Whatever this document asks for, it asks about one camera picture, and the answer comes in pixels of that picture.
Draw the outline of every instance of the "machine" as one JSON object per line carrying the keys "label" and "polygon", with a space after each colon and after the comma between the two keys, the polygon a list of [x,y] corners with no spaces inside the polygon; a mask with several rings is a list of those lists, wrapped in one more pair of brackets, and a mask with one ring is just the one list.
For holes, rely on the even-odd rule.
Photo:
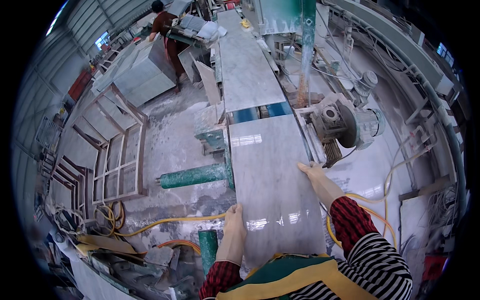
{"label": "machine", "polygon": [[295,113],[314,161],[324,168],[342,159],[337,140],[345,148],[363,150],[385,130],[385,116],[379,109],[355,107],[342,93],[331,93]]}

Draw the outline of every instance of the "red sleeve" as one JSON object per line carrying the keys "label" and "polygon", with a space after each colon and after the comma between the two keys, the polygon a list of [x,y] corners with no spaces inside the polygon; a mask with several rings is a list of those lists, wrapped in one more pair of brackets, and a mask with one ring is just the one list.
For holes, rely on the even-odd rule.
{"label": "red sleeve", "polygon": [[330,208],[336,239],[342,242],[343,254],[348,257],[353,246],[366,234],[378,230],[370,215],[352,199],[336,199]]}
{"label": "red sleeve", "polygon": [[240,267],[231,262],[215,262],[207,274],[207,278],[198,292],[200,300],[215,297],[232,286],[242,282]]}

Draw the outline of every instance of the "green roller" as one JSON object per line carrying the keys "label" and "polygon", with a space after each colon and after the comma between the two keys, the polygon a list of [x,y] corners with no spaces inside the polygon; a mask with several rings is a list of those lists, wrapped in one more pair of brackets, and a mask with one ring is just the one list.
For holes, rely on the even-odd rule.
{"label": "green roller", "polygon": [[218,239],[216,237],[216,230],[199,230],[198,239],[200,240],[200,252],[202,254],[202,266],[204,267],[204,274],[207,276],[208,270],[215,262],[216,251],[218,249]]}
{"label": "green roller", "polygon": [[164,189],[228,179],[225,164],[213,164],[188,170],[162,174],[155,180]]}

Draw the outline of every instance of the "apron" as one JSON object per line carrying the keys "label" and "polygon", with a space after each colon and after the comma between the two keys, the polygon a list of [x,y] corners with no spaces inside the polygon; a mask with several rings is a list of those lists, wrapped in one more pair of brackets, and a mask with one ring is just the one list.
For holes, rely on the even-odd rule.
{"label": "apron", "polygon": [[377,299],[343,275],[336,260],[327,254],[275,254],[262,267],[252,270],[245,280],[225,293],[218,293],[216,299],[288,299],[285,296],[288,293],[320,280],[341,299]]}

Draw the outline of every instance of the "wooden frame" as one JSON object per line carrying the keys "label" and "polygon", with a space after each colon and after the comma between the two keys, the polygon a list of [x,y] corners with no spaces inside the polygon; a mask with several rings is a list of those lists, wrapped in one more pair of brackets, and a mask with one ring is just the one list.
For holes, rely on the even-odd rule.
{"label": "wooden frame", "polygon": [[[122,109],[125,110],[128,115],[135,120],[135,124],[130,126],[127,129],[123,129],[114,119],[113,117],[107,112],[107,110],[98,102],[106,92],[111,91],[115,98],[119,101],[122,105]],[[83,116],[79,116],[72,124],[73,129],[75,132],[78,133],[80,137],[82,137],[85,141],[87,141],[93,148],[97,150],[96,154],[96,162],[94,167],[94,177],[93,177],[93,204],[102,204],[112,201],[119,201],[119,200],[129,200],[129,199],[136,199],[143,196],[148,195],[148,190],[143,188],[143,164],[144,164],[144,145],[145,145],[145,132],[146,132],[146,125],[148,117],[143,112],[138,110],[135,106],[133,106],[118,90],[115,84],[111,84],[109,87],[105,89],[101,94],[99,94],[91,104],[87,106],[87,109],[96,106],[96,108],[100,111],[100,113],[109,121],[110,124],[113,125],[119,132],[111,139],[107,140],[103,137],[100,132],[93,127]],[[98,134],[100,140],[96,140],[95,138],[89,136],[88,134],[84,133],[75,123],[76,121],[82,118],[87,122],[87,125],[96,133]],[[137,143],[137,150],[135,159],[129,162],[125,162],[126,158],[126,150],[127,150],[127,141],[129,135],[139,129],[139,136],[138,136],[138,143]],[[114,140],[121,139],[121,146],[119,150],[119,159],[116,162],[116,166],[107,171],[108,161],[111,157],[111,144]],[[102,155],[105,154],[105,160],[102,166],[100,166]],[[123,186],[123,179],[125,169],[132,168],[135,166],[135,188],[132,192],[124,192]],[[107,181],[106,177],[108,175],[117,175],[117,188],[116,188],[116,195],[107,197],[106,196],[106,189],[107,189]],[[101,181],[101,196],[97,199],[97,182]]]}
{"label": "wooden frame", "polygon": [[[52,171],[52,178],[71,191],[71,208],[74,210],[80,210],[84,219],[88,219],[89,169],[74,164],[66,156],[63,156],[62,160],[63,161],[60,161],[55,165]],[[65,162],[67,165],[70,165],[70,167],[78,171],[79,174],[75,174],[71,169],[66,167],[63,162]],[[79,223],[77,216],[72,214],[72,218],[77,224]]]}

